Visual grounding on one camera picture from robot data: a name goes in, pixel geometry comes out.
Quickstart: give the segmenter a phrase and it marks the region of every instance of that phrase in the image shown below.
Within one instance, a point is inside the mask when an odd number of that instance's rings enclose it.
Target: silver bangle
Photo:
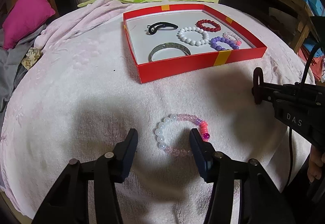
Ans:
[[[166,49],[166,48],[175,48],[175,49],[178,49],[178,50],[181,50],[183,51],[184,53],[186,53],[187,55],[191,55],[191,52],[189,49],[187,49],[184,45],[182,44],[179,44],[179,43],[163,43],[163,44],[160,44],[160,45],[157,45],[155,48],[152,49],[152,51],[150,52],[149,54],[149,62],[152,62],[152,56],[160,51],[160,50],[163,50],[163,49]]]

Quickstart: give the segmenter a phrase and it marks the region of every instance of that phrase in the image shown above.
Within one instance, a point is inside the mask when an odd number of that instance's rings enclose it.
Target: screw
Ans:
[[[78,162],[78,160],[76,158],[72,158],[70,161],[69,161],[69,164],[70,165],[74,165]]]
[[[259,164],[259,162],[256,159],[250,159],[249,162],[254,166]]]
[[[216,152],[214,153],[214,156],[215,156],[216,158],[222,158],[222,157],[223,157],[223,153],[220,152],[220,151],[216,151]]]
[[[110,159],[114,157],[114,153],[112,153],[111,151],[109,151],[108,153],[105,153],[105,158]]]

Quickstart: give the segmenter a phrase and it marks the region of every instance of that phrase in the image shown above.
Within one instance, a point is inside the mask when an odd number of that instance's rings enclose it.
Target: black cable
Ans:
[[[289,169],[289,176],[285,187],[289,185],[291,174],[292,174],[292,167],[294,165],[294,154],[292,151],[292,129],[289,128],[289,152],[290,152],[290,169]]]
[[[306,78],[307,78],[307,74],[308,74],[308,70],[309,70],[309,66],[311,64],[311,61],[313,60],[314,58],[314,55],[315,53],[317,52],[317,50],[320,48],[321,51],[324,53],[324,49],[323,47],[325,47],[325,43],[324,42],[321,42],[321,43],[317,43],[314,45],[313,49],[311,50],[310,54],[309,54],[309,57],[307,59],[307,62],[306,62],[306,65],[305,65],[305,68],[304,68],[304,71],[303,71],[303,77],[301,79],[301,83],[300,83],[300,88],[298,90],[298,93],[296,95],[296,98],[298,99],[301,91],[303,90],[303,86],[304,86],[304,83],[306,81]]]

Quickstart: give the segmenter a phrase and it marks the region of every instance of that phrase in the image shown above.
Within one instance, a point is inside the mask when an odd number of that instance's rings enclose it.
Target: red beaded bracelet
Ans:
[[[209,23],[209,24],[213,25],[215,28],[202,26],[202,23]],[[210,31],[210,32],[217,32],[217,31],[221,30],[221,26],[218,23],[211,21],[209,19],[202,19],[202,20],[198,21],[196,23],[196,26],[198,26],[202,30]]]

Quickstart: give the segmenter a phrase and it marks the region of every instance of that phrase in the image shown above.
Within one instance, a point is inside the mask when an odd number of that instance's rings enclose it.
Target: multicolored beaded bracelet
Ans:
[[[202,23],[208,23],[208,24],[211,24],[213,25],[215,28],[210,28],[210,27],[205,27],[205,26],[202,26]],[[217,32],[217,31],[220,31],[221,30],[221,26],[214,22],[214,21],[211,21],[209,19],[202,19],[200,21],[198,21],[196,23],[196,26],[198,26],[200,29],[202,30],[205,30],[205,31],[210,31],[210,32]]]
[[[155,134],[157,136],[157,141],[159,142],[159,149],[165,150],[166,153],[171,154],[172,156],[192,156],[192,151],[190,150],[179,150],[177,148],[173,148],[172,146],[168,146],[165,143],[165,137],[163,130],[169,126],[173,121],[191,121],[195,125],[199,126],[200,134],[203,139],[203,141],[208,141],[210,139],[210,134],[208,131],[208,123],[202,119],[199,119],[195,115],[189,115],[189,114],[172,114],[170,117],[164,118],[163,122],[160,122],[158,124],[158,128],[155,130]]]
[[[240,46],[242,44],[242,40],[239,38],[237,34],[234,34],[233,32],[224,32],[222,34],[224,38],[227,38],[231,41],[233,41],[236,45]]]
[[[211,46],[212,48],[214,48],[217,51],[225,51],[225,48],[222,48],[220,45],[217,45],[217,42],[222,42],[222,43],[226,43],[228,44],[231,48],[233,48],[234,50],[238,50],[239,46],[236,45],[233,41],[229,40],[228,38],[224,38],[224,37],[215,37],[211,39]]]

